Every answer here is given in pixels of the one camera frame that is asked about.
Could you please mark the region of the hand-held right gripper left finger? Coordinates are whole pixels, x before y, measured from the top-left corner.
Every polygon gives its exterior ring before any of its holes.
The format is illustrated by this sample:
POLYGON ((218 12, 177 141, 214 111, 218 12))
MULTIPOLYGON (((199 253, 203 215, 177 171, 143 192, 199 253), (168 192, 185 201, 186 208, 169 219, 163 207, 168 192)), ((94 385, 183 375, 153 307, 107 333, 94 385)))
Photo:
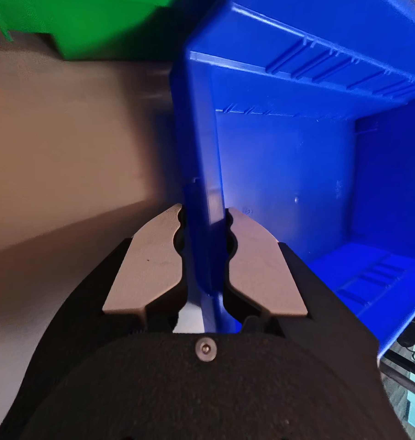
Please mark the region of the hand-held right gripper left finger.
POLYGON ((102 307, 106 316, 131 317, 139 332, 173 333, 188 300, 184 229, 177 203, 132 236, 102 307))

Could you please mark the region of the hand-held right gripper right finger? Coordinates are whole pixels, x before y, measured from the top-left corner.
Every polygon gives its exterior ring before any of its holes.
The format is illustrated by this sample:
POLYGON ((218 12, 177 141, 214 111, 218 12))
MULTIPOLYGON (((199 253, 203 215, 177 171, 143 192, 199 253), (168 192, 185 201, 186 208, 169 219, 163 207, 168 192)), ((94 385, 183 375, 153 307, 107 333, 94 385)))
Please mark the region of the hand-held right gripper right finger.
POLYGON ((226 217, 226 311, 241 324, 250 316, 306 317, 307 307, 277 239, 236 208, 228 208, 226 217))

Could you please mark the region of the grey desk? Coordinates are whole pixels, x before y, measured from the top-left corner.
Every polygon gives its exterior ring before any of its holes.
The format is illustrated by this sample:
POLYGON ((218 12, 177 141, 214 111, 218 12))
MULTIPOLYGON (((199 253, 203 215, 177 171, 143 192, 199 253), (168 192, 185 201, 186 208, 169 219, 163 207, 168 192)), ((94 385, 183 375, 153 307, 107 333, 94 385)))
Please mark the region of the grey desk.
POLYGON ((184 202, 170 62, 62 60, 0 32, 0 424, 68 295, 184 202))

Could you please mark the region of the blue plastic bin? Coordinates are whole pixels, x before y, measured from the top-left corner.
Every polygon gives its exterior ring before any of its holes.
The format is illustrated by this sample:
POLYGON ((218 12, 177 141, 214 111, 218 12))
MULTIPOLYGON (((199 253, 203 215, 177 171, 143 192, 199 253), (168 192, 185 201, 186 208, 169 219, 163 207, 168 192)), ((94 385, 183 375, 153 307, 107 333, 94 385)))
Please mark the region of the blue plastic bin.
POLYGON ((236 208, 383 356, 415 316, 415 1, 216 1, 170 78, 202 291, 236 208))

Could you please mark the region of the green plastic bin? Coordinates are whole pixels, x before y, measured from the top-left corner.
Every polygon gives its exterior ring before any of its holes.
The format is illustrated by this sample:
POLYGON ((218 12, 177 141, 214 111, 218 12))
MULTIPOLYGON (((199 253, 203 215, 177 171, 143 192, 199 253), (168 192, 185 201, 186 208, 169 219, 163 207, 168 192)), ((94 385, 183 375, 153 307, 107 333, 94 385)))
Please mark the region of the green plastic bin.
POLYGON ((68 61, 170 61, 184 19, 172 1, 0 0, 0 31, 45 36, 68 61))

